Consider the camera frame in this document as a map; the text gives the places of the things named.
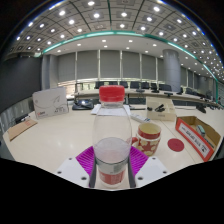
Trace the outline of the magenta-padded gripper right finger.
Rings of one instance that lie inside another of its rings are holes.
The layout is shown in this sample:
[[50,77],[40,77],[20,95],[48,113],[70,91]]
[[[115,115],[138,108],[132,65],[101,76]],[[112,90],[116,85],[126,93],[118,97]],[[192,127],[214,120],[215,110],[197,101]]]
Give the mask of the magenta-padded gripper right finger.
[[128,179],[131,188],[140,188],[169,174],[168,169],[155,156],[148,157],[131,147],[128,160]]

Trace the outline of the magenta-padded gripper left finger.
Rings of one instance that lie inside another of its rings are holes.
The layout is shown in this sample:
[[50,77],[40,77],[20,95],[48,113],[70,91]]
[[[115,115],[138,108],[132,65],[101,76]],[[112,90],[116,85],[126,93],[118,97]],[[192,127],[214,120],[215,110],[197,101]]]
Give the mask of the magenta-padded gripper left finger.
[[55,175],[84,188],[94,188],[96,183],[96,163],[93,147],[89,147],[76,157],[66,159],[55,171]]

